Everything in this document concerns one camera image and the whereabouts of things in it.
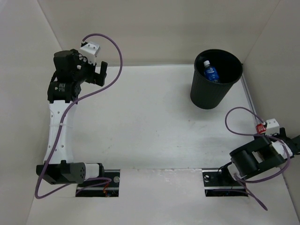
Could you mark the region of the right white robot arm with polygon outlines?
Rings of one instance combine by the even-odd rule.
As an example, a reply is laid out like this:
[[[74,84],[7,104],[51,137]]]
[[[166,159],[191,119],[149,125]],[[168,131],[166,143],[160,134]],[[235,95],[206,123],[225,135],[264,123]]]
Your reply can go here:
[[[285,129],[279,129],[275,140],[268,137],[255,137],[251,142],[230,152],[230,163],[217,172],[217,180],[222,185],[234,181],[234,174],[243,180],[248,180],[287,161],[287,154],[293,158],[300,153],[300,137],[289,138]]]

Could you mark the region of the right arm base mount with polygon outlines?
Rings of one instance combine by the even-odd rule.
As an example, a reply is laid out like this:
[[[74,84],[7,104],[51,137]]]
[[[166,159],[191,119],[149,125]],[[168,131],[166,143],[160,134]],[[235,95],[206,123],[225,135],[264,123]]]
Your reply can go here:
[[[226,169],[202,169],[206,197],[248,197],[248,194]]]

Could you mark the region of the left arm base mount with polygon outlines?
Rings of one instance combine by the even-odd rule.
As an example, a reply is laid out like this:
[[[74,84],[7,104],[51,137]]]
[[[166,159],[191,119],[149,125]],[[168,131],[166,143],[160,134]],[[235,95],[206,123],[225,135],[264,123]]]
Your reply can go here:
[[[120,186],[120,170],[105,170],[106,180],[89,180],[78,184],[75,191],[76,197],[118,197]]]

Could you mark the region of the red label plastic bottle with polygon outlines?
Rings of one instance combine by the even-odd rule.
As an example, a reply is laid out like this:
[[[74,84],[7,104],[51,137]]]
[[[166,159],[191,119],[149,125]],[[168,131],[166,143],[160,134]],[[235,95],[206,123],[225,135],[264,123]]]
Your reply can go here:
[[[257,134],[263,135],[267,131],[267,124],[266,124],[266,122],[260,122],[256,125],[255,128],[256,128]]]

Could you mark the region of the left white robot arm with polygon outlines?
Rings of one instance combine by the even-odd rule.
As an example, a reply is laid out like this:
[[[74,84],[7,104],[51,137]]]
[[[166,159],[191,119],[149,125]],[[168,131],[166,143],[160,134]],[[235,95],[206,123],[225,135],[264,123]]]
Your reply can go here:
[[[36,174],[49,184],[82,184],[89,180],[95,187],[105,182],[101,163],[74,162],[71,141],[77,99],[83,82],[103,86],[107,63],[96,72],[99,47],[89,44],[79,50],[56,52],[55,72],[51,78],[47,100],[50,109],[48,149],[44,162],[37,165]]]

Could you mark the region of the blue label plastic bottle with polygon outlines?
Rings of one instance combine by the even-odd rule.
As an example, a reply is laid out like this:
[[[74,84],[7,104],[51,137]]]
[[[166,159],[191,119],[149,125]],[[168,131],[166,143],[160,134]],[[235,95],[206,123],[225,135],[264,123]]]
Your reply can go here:
[[[213,83],[220,83],[220,77],[215,67],[210,64],[209,60],[203,62],[204,65],[204,75],[207,80]]]

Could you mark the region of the black plastic bin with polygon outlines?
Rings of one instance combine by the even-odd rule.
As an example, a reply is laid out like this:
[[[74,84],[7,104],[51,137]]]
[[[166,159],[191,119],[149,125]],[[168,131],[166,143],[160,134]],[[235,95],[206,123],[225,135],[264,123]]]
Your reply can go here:
[[[210,81],[205,72],[205,61],[215,69],[218,82]],[[241,78],[242,63],[232,53],[220,49],[208,49],[200,54],[194,62],[194,75],[190,98],[202,109],[213,109],[219,105],[230,88]]]

